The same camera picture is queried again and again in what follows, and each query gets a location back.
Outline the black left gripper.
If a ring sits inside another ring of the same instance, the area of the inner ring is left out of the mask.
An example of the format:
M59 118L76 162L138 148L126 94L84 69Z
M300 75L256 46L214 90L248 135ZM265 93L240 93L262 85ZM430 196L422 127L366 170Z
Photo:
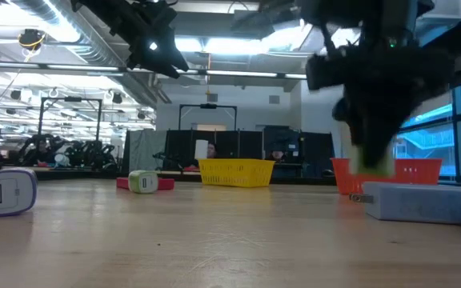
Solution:
M179 78L174 68L188 71L189 66L174 40L170 23L176 12L165 1L113 1L115 16L110 20L110 34L118 35L129 45L127 60L131 70L149 70L170 78Z

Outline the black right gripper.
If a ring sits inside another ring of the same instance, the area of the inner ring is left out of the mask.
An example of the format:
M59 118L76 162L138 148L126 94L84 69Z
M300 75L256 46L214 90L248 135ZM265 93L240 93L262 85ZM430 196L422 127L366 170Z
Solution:
M417 105L441 94L455 73L455 60L445 50L418 46L367 49L345 45L315 54L306 64L310 90L343 87L334 116L347 116L351 144L361 164L378 165L393 136ZM401 110L379 110L400 101ZM373 114L372 156L363 115Z

